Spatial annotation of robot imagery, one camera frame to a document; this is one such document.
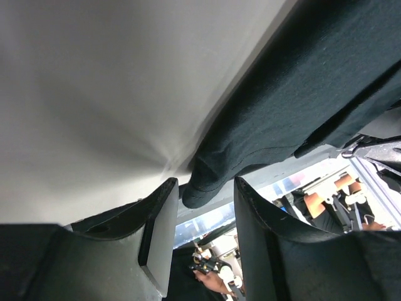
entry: black cloth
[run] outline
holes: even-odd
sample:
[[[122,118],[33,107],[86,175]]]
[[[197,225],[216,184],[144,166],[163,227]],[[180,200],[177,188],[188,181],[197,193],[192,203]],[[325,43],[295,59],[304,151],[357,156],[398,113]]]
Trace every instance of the black cloth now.
[[[201,282],[195,279],[194,273],[190,270],[194,248],[183,248],[174,250],[169,291],[164,301],[222,301],[219,293],[207,289]]]
[[[300,1],[198,148],[183,203],[245,167],[341,147],[401,98],[401,1]]]
[[[335,234],[344,234],[344,230],[340,221],[336,219],[335,216],[329,212],[329,208],[324,210],[319,216],[312,218],[308,211],[308,207],[306,207],[305,201],[303,199],[305,194],[302,193],[301,191],[294,191],[292,192],[292,194],[294,196],[294,205],[306,218],[306,220],[308,220],[313,226],[325,230],[327,232]],[[346,206],[345,197],[346,194],[340,191],[338,195],[338,200],[344,206]],[[362,222],[364,221],[366,214],[374,217],[372,209],[370,209],[368,202],[365,202],[363,204],[357,204],[357,207]]]

